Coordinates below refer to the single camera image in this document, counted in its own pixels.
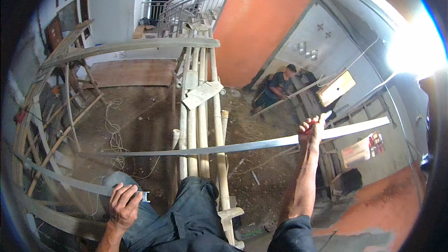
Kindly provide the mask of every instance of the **forearm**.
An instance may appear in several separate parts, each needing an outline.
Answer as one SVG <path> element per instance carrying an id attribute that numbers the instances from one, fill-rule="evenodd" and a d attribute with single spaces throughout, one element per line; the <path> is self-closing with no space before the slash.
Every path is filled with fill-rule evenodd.
<path id="1" fill-rule="evenodd" d="M 269 89 L 277 95 L 277 97 L 281 98 L 283 96 L 282 90 L 278 87 L 269 87 Z"/>
<path id="2" fill-rule="evenodd" d="M 316 171 L 319 163 L 319 144 L 307 142 L 303 161 L 298 162 L 294 175 L 283 200 L 279 224 L 301 215 L 311 217 L 316 193 Z"/>
<path id="3" fill-rule="evenodd" d="M 118 252 L 124 231 L 118 230 L 110 221 L 106 223 L 106 231 L 98 244 L 97 252 Z"/>

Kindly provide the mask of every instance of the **dirt floor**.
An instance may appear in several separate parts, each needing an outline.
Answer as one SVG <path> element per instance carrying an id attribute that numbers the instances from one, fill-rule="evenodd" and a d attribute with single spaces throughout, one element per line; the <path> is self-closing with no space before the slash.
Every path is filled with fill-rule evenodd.
<path id="1" fill-rule="evenodd" d="M 294 111 L 289 102 L 283 103 L 265 114 L 250 116 L 250 93 L 226 88 L 227 93 L 221 97 L 221 108 L 229 111 L 226 144 L 251 142 L 293 135 L 297 130 Z M 120 98 L 122 103 L 116 109 L 109 110 L 109 120 L 120 126 L 123 147 L 130 151 L 167 150 L 171 147 L 172 129 L 178 128 L 179 96 L 176 98 L 176 115 L 172 112 L 171 87 L 112 87 L 103 88 L 107 101 Z M 212 103 L 209 103 L 209 146 L 215 145 Z M 83 152 L 100 152 L 109 148 L 111 134 L 105 129 L 105 110 L 96 104 L 77 128 L 78 138 Z M 61 152 L 71 155 L 73 144 L 65 144 Z M 294 155 L 277 157 L 267 164 L 256 168 L 254 173 L 246 170 L 256 167 L 273 155 L 289 147 L 252 150 L 228 154 L 229 191 L 236 197 L 237 206 L 245 214 L 234 220 L 238 239 L 245 239 L 277 226 L 277 219 L 283 193 L 287 188 L 296 164 Z M 122 169 L 140 184 L 144 191 L 151 192 L 151 204 L 157 213 L 163 214 L 175 195 L 172 178 L 173 165 L 177 158 L 161 158 L 153 173 L 145 177 L 154 167 L 156 157 L 128 157 Z M 210 155 L 210 172 L 212 180 L 216 178 L 215 156 Z M 96 157 L 77 157 L 71 176 L 91 182 L 100 183 L 99 177 L 106 176 L 120 167 L 113 161 Z M 96 197 L 82 194 L 81 199 L 88 204 L 92 212 L 96 211 Z M 104 218 L 104 211 L 98 205 L 95 220 Z"/>

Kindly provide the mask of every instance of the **staircase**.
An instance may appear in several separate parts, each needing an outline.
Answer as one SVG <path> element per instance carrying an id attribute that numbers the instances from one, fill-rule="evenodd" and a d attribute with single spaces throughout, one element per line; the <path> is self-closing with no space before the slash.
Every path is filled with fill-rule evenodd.
<path id="1" fill-rule="evenodd" d="M 171 0 L 159 15 L 158 37 L 186 37 L 183 25 L 204 24 L 212 28 L 225 0 Z"/>

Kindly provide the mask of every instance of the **metal clip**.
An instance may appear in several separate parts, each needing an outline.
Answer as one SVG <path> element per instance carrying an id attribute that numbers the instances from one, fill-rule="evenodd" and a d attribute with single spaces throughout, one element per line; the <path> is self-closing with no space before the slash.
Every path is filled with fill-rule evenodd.
<path id="1" fill-rule="evenodd" d="M 151 202 L 151 201 L 148 199 L 148 193 L 150 193 L 150 192 L 144 192 L 144 191 L 137 191 L 137 192 L 142 192 L 142 193 L 143 193 L 143 196 L 142 196 L 142 202 Z"/>

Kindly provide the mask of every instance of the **jeans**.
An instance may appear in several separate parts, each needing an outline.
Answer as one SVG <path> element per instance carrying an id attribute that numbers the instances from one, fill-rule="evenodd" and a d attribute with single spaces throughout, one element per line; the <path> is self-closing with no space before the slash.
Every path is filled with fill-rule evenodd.
<path id="1" fill-rule="evenodd" d="M 116 171 L 102 180 L 103 186 L 115 187 L 137 185 L 124 172 Z M 218 189 L 210 179 L 200 177 L 185 178 L 177 192 L 174 204 L 163 216 L 157 215 L 150 203 L 140 202 L 138 217 L 126 231 L 123 241 L 129 251 L 143 251 L 148 247 L 163 244 L 189 235 L 211 233 L 227 241 L 221 218 L 216 212 L 215 199 Z M 109 196 L 101 196 L 101 203 L 109 212 Z"/>
<path id="2" fill-rule="evenodd" d="M 272 99 L 270 98 L 265 92 L 263 92 L 260 97 L 255 101 L 253 108 L 262 107 L 262 109 L 271 106 L 272 104 L 276 103 L 278 99 Z"/>

